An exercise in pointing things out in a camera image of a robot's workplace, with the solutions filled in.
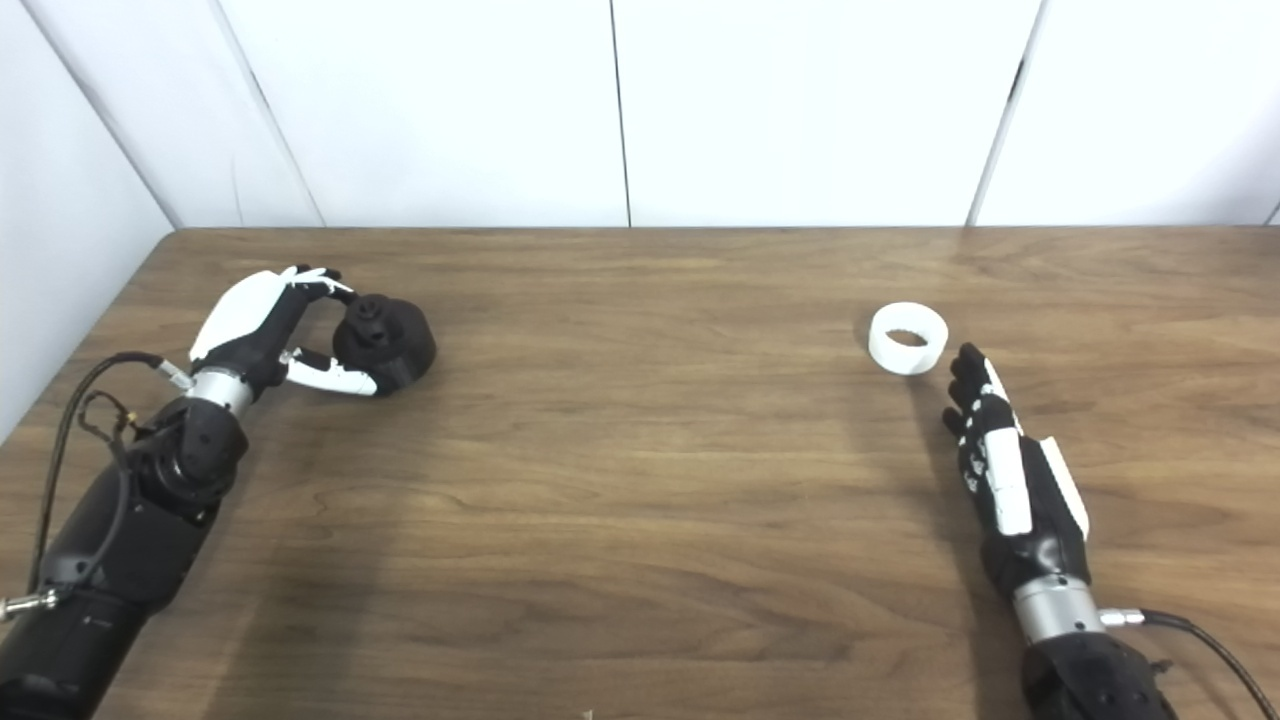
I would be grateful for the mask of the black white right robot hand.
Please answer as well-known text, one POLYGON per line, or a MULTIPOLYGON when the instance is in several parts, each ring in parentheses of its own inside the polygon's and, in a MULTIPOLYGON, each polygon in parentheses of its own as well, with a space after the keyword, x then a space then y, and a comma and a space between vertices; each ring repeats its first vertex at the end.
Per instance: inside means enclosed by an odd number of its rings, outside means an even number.
POLYGON ((1029 582, 1091 583, 1089 518, 1052 438, 1028 436, 992 361, 973 343, 950 364, 942 423, 982 528, 980 564, 1006 600, 1029 582))

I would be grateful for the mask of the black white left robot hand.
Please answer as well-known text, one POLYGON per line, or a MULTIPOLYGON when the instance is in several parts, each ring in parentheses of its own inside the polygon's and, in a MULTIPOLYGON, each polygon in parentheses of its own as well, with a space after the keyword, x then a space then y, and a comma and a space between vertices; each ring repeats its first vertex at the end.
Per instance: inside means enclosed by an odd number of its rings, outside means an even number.
POLYGON ((257 272, 233 284, 207 315, 189 350, 192 386, 186 397, 239 415, 285 382, 340 395, 376 396, 369 372, 335 357, 292 347, 291 337, 310 304, 358 299, 340 273, 307 265, 257 272))

